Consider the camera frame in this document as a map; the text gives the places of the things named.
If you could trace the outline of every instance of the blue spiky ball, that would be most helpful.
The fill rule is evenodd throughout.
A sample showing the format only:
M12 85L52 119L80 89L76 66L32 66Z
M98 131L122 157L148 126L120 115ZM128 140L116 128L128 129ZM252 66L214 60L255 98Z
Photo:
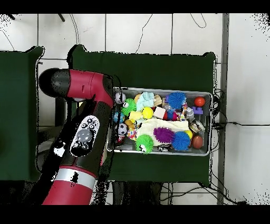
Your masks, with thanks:
M171 144L175 150L187 150L190 144L190 138L185 132L176 132Z
M186 94L183 92L172 92L167 96L167 101L172 108L180 109L186 102Z

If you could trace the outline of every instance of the dark green tablecloth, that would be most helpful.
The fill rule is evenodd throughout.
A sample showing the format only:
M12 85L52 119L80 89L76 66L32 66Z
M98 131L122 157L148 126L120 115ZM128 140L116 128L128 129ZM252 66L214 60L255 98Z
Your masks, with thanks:
M86 52L76 45L69 52L73 69L117 75L122 87L213 92L215 55L124 54ZM114 86L119 86L114 77ZM108 172L111 153L101 172ZM115 153L110 180L201 182L208 185L209 156Z
M36 181L36 63L42 47L0 51L0 180Z

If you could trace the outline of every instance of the metal pole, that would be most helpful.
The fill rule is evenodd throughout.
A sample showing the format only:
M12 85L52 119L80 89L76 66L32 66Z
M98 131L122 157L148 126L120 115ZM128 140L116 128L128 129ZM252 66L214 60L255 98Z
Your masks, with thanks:
M228 46L229 46L229 13L223 13L223 33L221 52L221 78L220 88L224 91L224 98L220 104L219 122L225 123L227 105L227 72L228 72ZM218 188L224 193L224 169L225 169L225 129L220 130L219 150L218 150ZM223 195L217 194L217 204L223 204Z

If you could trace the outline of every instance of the toy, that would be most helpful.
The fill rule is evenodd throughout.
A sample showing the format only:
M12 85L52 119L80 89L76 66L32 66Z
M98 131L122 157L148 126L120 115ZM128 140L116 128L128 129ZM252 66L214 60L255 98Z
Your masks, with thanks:
M190 144L190 138L185 132L176 132L171 144L175 150L187 150Z
M126 99L121 107L121 112L128 116L131 111L136 111L136 103L133 99Z
M164 118L164 115L165 115L165 112L166 110L164 108L161 108L161 107L156 107L154 109L154 116L159 118L159 119L163 119Z
M114 101L117 103L117 104L122 104L126 99L126 96L125 94L121 93L121 92L117 92L115 94L115 97L114 97Z
M189 137L190 139L192 139L193 133L192 133L191 130L186 130L185 133L187 133L187 134L188 134L188 137Z
M192 122L194 120L194 112L190 107L186 109L187 119Z
M135 123L136 120L140 120L143 118L143 115L140 111L132 111L129 115L129 120L131 120L132 123Z
M127 125L124 124L124 123L120 123L120 124L119 124L119 127L118 127L118 131L117 131L118 134L119 134L119 135L124 135L124 134L127 133L127 131L128 131Z
M162 103L162 108L164 108L165 110L174 110L167 102Z
M189 129L187 120L184 122L168 122L166 120L151 118L143 121L141 127L137 129L137 137L146 134L153 139L154 146L161 145L162 143L160 143L153 134L154 129L159 127L169 128L173 132L183 132Z
M137 94L137 95L135 96L135 98L134 98L135 103L138 102L138 99L140 98L140 96L141 96L141 94Z
M166 120L172 120L172 121L176 121L177 120L177 113L175 111L171 112L171 111L168 111L167 112L167 119Z
M158 146L158 150L168 152L172 148L171 144L162 144Z
M115 146L119 146L124 142L124 135L116 135Z
M195 133L198 133L200 130L201 131L205 130L203 124L197 120L194 120L193 122L191 122L189 125L189 128Z
M137 101L137 111L142 111L144 107L154 106L154 94L152 92L143 92Z
M133 141L137 140L137 131L136 129L129 129L127 133L127 137Z
M136 150L149 154L153 150L153 139L149 135L141 135L136 140Z
M162 99L159 95L155 95L155 99L154 99L154 107L157 107L158 105L162 104Z
M144 119L150 119L154 114L153 110L150 107L145 107L141 113Z
M203 140L203 138L202 138L201 136L199 136L199 135L195 136L195 137L192 139L192 146L193 146L193 148L195 148L195 149L197 149L197 150L200 149L200 148L202 148L203 144L204 144L204 140Z
M203 109L201 107L192 107L194 114L203 114Z
M194 100L194 104L196 107L202 107L205 104L204 97L196 97Z
M128 126L128 129L135 129L135 125L131 120L125 120L124 123Z
M187 98L183 92L172 92L165 99L165 102L168 102L172 108L180 109L186 103Z
M155 128L153 134L156 137L156 140L161 143L171 143L175 135L171 129L165 127Z
M113 115L113 121L115 123L123 123L124 122L124 114L123 113L120 113L120 120L118 120L118 115L119 115L119 112L115 112L114 115Z

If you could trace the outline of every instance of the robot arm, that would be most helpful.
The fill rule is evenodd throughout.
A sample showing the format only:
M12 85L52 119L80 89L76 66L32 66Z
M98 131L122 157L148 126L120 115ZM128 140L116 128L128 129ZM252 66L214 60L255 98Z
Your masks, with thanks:
M40 75L39 85L51 97L87 100L83 112L66 121L50 148L49 157L60 166L43 204L89 204L113 107L112 78L96 72L48 69ZM43 176L55 172L47 161Z

